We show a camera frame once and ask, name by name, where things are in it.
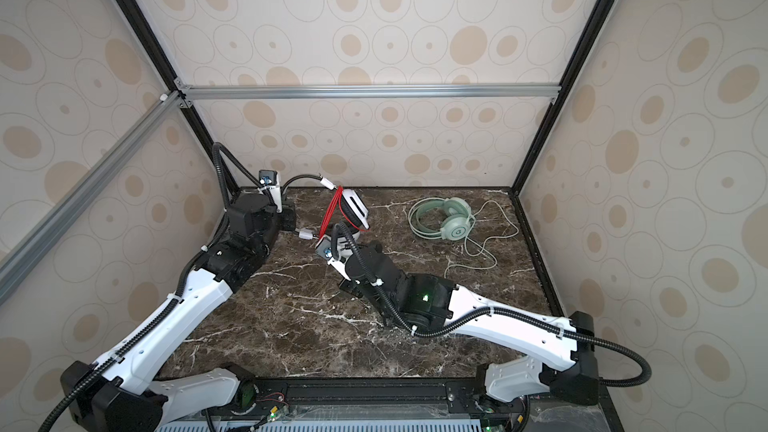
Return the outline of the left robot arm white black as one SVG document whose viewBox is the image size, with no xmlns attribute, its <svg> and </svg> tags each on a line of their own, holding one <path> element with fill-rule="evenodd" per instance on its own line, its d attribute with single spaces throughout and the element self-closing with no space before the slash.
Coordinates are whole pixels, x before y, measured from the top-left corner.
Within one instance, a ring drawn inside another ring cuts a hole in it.
<svg viewBox="0 0 768 432">
<path fill-rule="evenodd" d="M 212 146 L 224 215 L 220 229 L 183 268 L 176 289 L 141 325 L 90 364 L 74 362 L 61 376 L 62 400 L 42 422 L 53 429 L 64 413 L 88 431 L 154 431 L 236 395 L 236 374 L 189 377 L 186 392 L 154 378 L 178 346 L 268 260 L 283 225 L 279 175 L 254 176 L 223 144 Z"/>
</svg>

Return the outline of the silver aluminium rail left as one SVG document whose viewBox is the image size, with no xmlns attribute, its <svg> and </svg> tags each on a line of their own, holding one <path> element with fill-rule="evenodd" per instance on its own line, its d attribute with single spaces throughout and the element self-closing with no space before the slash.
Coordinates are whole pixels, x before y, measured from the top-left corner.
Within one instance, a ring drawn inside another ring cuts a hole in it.
<svg viewBox="0 0 768 432">
<path fill-rule="evenodd" d="M 179 107 L 179 103 L 178 91 L 169 92 L 165 99 L 156 102 L 6 256 L 1 264 L 3 303 L 12 297 L 38 263 L 137 154 L 167 113 Z"/>
</svg>

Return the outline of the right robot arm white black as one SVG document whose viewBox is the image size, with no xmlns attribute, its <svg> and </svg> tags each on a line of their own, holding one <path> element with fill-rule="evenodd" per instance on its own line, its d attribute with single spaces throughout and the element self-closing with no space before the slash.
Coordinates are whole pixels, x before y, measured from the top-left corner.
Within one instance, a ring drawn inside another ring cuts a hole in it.
<svg viewBox="0 0 768 432">
<path fill-rule="evenodd" d="M 490 364 L 484 393 L 499 402 L 549 393 L 576 405 L 595 405 L 600 390 L 631 388 L 652 376 L 635 351 L 597 337 L 593 318 L 583 312 L 554 317 L 485 298 L 433 274 L 408 274 L 380 244 L 360 244 L 344 224 L 323 236 L 316 253 L 343 278 L 342 286 L 366 299 L 382 319 L 422 339 L 463 335 L 522 353 Z"/>
</svg>

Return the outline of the mint green headphones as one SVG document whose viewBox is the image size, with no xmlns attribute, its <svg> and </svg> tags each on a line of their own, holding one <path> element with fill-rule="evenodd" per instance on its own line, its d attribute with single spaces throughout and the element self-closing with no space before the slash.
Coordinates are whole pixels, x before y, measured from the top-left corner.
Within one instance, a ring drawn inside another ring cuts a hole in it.
<svg viewBox="0 0 768 432">
<path fill-rule="evenodd" d="M 422 219 L 433 211 L 443 214 L 437 229 L 422 222 Z M 407 220 L 412 233 L 424 240 L 461 241 L 469 237 L 476 223 L 470 205 L 458 197 L 422 199 L 411 207 Z"/>
</svg>

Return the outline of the black corner frame post right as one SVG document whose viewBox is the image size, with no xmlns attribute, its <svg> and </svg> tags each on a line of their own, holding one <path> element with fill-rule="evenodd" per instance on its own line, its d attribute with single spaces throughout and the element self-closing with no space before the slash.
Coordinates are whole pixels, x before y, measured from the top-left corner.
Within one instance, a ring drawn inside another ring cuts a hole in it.
<svg viewBox="0 0 768 432">
<path fill-rule="evenodd" d="M 520 196 L 616 1 L 595 1 L 587 18 L 586 25 L 576 42 L 573 53 L 559 82 L 560 91 L 554 101 L 548 106 L 533 141 L 528 148 L 518 175 L 510 188 L 511 198 Z"/>
</svg>

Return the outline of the black corner frame post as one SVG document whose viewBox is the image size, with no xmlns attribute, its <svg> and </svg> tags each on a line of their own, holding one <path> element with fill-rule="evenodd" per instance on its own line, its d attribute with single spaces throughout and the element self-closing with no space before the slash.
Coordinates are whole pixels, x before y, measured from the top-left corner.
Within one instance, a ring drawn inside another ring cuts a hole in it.
<svg viewBox="0 0 768 432">
<path fill-rule="evenodd" d="M 159 74 L 166 89 L 180 94 L 183 99 L 183 104 L 180 107 L 182 115 L 202 146 L 205 154 L 208 156 L 208 159 L 213 161 L 214 140 L 195 105 L 182 91 L 182 88 L 180 87 L 182 84 L 180 77 L 169 60 L 164 47 L 154 33 L 154 30 L 148 22 L 139 3 L 136 0 L 115 0 L 115 3 L 123 17 L 127 20 L 128 25 L 138 39 L 138 42 L 142 46 L 152 66 Z"/>
<path fill-rule="evenodd" d="M 548 106 L 533 141 L 528 148 L 518 175 L 510 188 L 511 198 L 520 196 L 616 1 L 595 1 L 587 18 L 586 25 L 576 42 L 573 53 L 559 82 L 560 91 L 554 101 Z"/>
</svg>

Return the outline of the silver aluminium rail back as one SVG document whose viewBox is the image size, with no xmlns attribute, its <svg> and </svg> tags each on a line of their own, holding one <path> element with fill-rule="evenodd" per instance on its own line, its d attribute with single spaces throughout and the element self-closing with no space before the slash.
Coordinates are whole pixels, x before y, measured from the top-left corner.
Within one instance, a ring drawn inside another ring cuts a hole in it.
<svg viewBox="0 0 768 432">
<path fill-rule="evenodd" d="M 188 100 L 327 100 L 327 99 L 462 99 L 556 98 L 556 83 L 371 84 L 192 86 L 181 84 L 175 94 Z"/>
</svg>

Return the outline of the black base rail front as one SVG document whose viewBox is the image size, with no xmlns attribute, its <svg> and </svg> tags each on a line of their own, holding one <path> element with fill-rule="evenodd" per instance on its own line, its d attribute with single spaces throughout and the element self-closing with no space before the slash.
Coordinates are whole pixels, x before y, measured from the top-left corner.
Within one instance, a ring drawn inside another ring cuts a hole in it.
<svg viewBox="0 0 768 432">
<path fill-rule="evenodd" d="M 479 377 L 259 379 L 167 431 L 607 431 L 599 406 L 492 399 Z"/>
</svg>

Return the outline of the black corner frame post left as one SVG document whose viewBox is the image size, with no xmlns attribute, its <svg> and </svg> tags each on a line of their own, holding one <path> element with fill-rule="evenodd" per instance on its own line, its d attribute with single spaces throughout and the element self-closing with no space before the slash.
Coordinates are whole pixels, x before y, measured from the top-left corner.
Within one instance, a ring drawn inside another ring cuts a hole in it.
<svg viewBox="0 0 768 432">
<path fill-rule="evenodd" d="M 182 115 L 202 146 L 205 154 L 208 156 L 208 159 L 213 161 L 214 140 L 195 105 L 182 91 L 182 88 L 180 87 L 182 84 L 180 77 L 169 60 L 164 47 L 154 33 L 154 30 L 148 22 L 139 3 L 136 0 L 115 0 L 115 3 L 123 17 L 127 20 L 128 25 L 138 39 L 138 42 L 142 46 L 152 66 L 159 74 L 166 89 L 180 94 L 183 99 L 183 104 L 180 107 Z"/>
</svg>

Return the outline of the silver aluminium rail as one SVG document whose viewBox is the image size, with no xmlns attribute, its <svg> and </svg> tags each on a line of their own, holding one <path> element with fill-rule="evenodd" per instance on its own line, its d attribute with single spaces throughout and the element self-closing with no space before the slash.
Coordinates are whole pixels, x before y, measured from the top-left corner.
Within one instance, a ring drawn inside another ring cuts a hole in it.
<svg viewBox="0 0 768 432">
<path fill-rule="evenodd" d="M 156 102 L 6 256 L 1 264 L 3 303 L 12 297 L 38 263 L 137 154 L 167 113 L 179 107 L 179 103 L 178 91 L 169 92 L 165 99 Z"/>
<path fill-rule="evenodd" d="M 188 100 L 327 100 L 327 99 L 462 99 L 556 98 L 556 83 L 371 84 L 192 86 L 181 84 L 175 94 Z"/>
</svg>

